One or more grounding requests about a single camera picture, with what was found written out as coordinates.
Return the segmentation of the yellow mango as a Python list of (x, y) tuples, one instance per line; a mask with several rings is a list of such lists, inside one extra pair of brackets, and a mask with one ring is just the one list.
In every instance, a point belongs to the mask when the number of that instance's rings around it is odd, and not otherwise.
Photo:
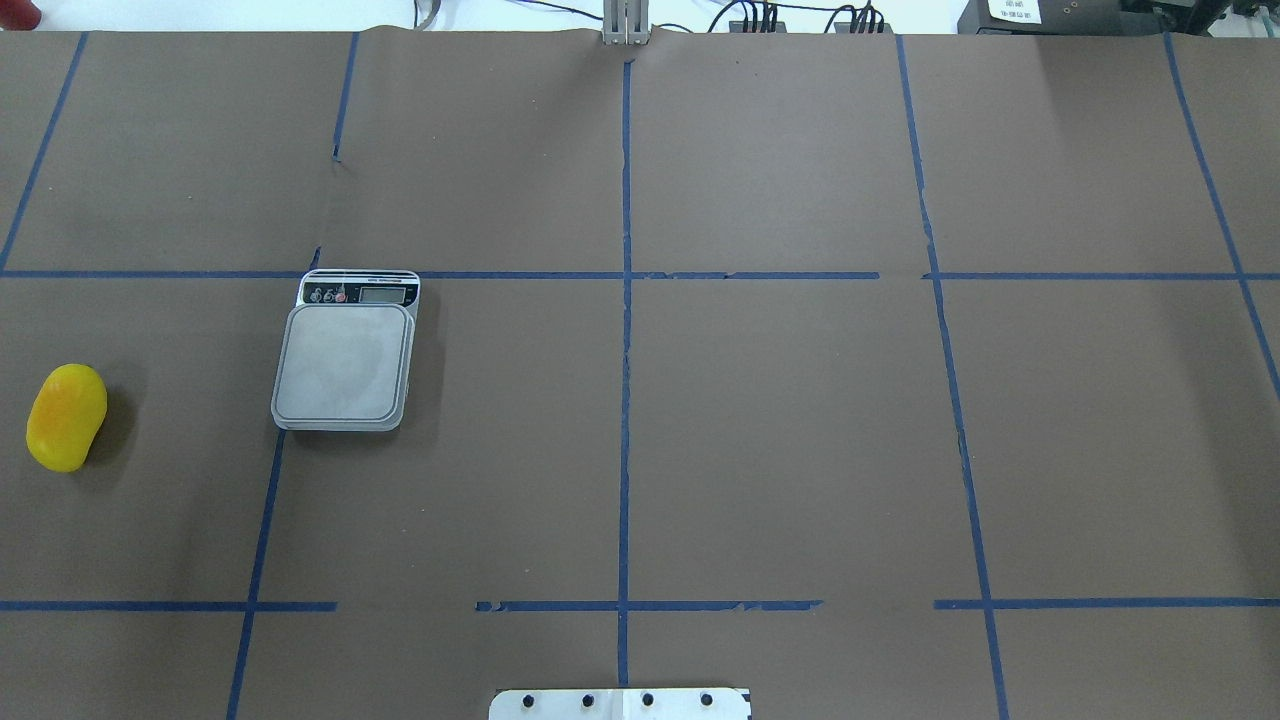
[(79, 470), (108, 414), (108, 389), (90, 365), (64, 364), (41, 384), (26, 423), (26, 447), (42, 468)]

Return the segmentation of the brown paper table cover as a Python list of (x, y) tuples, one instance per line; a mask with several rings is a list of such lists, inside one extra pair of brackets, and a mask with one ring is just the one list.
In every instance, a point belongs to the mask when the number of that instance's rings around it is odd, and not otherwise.
[[(394, 430), (273, 420), (317, 268)], [(4, 35), (3, 716), (590, 685), (1275, 719), (1277, 44)]]

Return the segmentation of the grey digital kitchen scale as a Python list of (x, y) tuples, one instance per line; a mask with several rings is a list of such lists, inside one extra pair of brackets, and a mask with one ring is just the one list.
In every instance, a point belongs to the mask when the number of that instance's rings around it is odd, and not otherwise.
[(403, 419), (421, 278), (306, 272), (285, 319), (270, 398), (283, 430), (389, 432)]

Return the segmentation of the white metal mounting plate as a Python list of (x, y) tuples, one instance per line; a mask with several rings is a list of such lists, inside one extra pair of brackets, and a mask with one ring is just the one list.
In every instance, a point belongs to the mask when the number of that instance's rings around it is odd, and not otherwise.
[(489, 719), (751, 719), (750, 692), (730, 687), (508, 689)]

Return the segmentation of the black power strip left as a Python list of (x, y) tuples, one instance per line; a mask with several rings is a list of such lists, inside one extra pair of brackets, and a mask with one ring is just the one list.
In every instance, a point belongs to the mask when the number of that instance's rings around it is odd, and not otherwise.
[(730, 20), (728, 32), (736, 35), (777, 35), (786, 33), (787, 27), (782, 20), (771, 15), (769, 18), (760, 19)]

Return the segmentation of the dark grey control box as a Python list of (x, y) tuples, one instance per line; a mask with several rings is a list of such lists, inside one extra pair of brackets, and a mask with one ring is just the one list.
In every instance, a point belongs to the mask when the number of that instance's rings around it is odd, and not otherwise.
[(1151, 10), (1123, 1), (969, 1), (959, 35), (1147, 36), (1164, 32)]

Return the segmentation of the red object at corner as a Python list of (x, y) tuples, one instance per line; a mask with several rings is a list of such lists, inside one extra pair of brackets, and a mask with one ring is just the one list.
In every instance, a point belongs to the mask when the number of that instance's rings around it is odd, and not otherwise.
[(0, 0), (3, 31), (32, 31), (38, 28), (42, 19), (42, 10), (32, 0)]

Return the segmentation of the grey aluminium profile post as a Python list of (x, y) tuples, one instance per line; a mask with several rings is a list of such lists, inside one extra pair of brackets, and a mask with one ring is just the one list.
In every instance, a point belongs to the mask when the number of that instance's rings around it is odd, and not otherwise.
[(652, 37), (648, 0), (605, 0), (602, 3), (602, 41), (605, 46), (636, 46)]

